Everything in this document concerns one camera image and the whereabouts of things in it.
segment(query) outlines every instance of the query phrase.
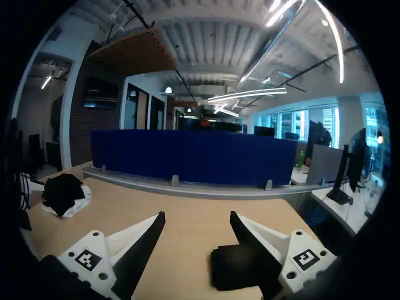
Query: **folded black cloth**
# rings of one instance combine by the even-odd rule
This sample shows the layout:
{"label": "folded black cloth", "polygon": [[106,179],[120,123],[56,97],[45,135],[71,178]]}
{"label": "folded black cloth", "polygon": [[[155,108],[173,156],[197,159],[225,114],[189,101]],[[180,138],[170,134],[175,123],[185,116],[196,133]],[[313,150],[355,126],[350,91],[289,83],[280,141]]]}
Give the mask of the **folded black cloth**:
{"label": "folded black cloth", "polygon": [[211,252],[211,284],[218,291],[257,285],[254,251],[245,245],[219,246]]}
{"label": "folded black cloth", "polygon": [[51,207],[59,217],[75,205],[75,200],[85,198],[82,181],[72,174],[50,178],[44,185],[43,205]]}

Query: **wooden ceiling panel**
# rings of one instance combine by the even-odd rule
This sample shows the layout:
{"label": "wooden ceiling panel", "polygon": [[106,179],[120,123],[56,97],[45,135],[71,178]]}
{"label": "wooden ceiling panel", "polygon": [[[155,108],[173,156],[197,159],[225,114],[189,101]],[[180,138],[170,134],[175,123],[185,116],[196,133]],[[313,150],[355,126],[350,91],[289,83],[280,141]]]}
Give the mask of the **wooden ceiling panel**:
{"label": "wooden ceiling panel", "polygon": [[123,76],[177,68],[156,28],[136,32],[111,42],[90,54],[89,59]]}

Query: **monitor stand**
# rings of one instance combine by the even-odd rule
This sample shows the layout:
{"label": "monitor stand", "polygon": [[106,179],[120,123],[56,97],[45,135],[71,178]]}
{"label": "monitor stand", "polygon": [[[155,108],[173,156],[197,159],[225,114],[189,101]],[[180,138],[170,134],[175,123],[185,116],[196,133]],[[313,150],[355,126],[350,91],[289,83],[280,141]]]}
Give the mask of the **monitor stand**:
{"label": "monitor stand", "polygon": [[340,205],[349,203],[350,205],[353,205],[353,198],[348,196],[344,191],[341,189],[333,189],[329,193],[326,194],[326,196],[329,199],[332,199],[336,203],[339,203]]}
{"label": "monitor stand", "polygon": [[349,197],[341,190],[342,179],[345,175],[347,158],[349,156],[349,145],[344,145],[343,154],[341,155],[339,170],[337,171],[336,180],[334,181],[333,189],[326,194],[329,199],[332,199],[340,205],[350,203],[353,204],[353,198]]}

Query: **blue privacy panel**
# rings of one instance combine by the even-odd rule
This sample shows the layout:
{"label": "blue privacy panel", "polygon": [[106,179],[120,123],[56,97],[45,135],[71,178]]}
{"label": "blue privacy panel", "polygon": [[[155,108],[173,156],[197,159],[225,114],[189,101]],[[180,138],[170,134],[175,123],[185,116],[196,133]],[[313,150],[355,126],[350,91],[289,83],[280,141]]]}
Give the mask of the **blue privacy panel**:
{"label": "blue privacy panel", "polygon": [[223,131],[105,130],[91,132],[93,165],[170,180],[264,186],[290,182],[297,143]]}

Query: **table surface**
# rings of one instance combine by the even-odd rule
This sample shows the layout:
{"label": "table surface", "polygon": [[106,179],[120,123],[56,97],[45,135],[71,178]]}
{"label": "table surface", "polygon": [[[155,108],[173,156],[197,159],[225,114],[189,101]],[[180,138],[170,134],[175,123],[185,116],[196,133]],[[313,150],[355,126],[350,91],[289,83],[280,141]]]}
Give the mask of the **table surface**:
{"label": "table surface", "polygon": [[90,204],[72,219],[44,212],[41,205],[29,211],[32,242],[37,254],[60,255],[91,230],[106,236],[136,224],[159,211],[165,226],[136,287],[141,299],[260,299],[258,287],[217,291],[210,285],[209,257],[221,245],[238,243],[230,225],[230,212],[253,219],[283,234],[312,230],[282,199],[215,200],[169,196],[129,189],[93,178]]}
{"label": "table surface", "polygon": [[307,182],[309,167],[303,165],[300,169],[298,167],[294,167],[293,171],[291,172],[290,182],[297,185],[305,185]]}
{"label": "table surface", "polygon": [[367,189],[361,189],[360,192],[353,192],[350,185],[345,183],[342,190],[353,198],[353,204],[339,204],[327,197],[333,187],[315,189],[311,192],[312,197],[328,210],[343,227],[354,236],[364,223],[368,220],[365,211],[373,212],[379,202],[381,193],[377,192],[370,197],[370,192]]}

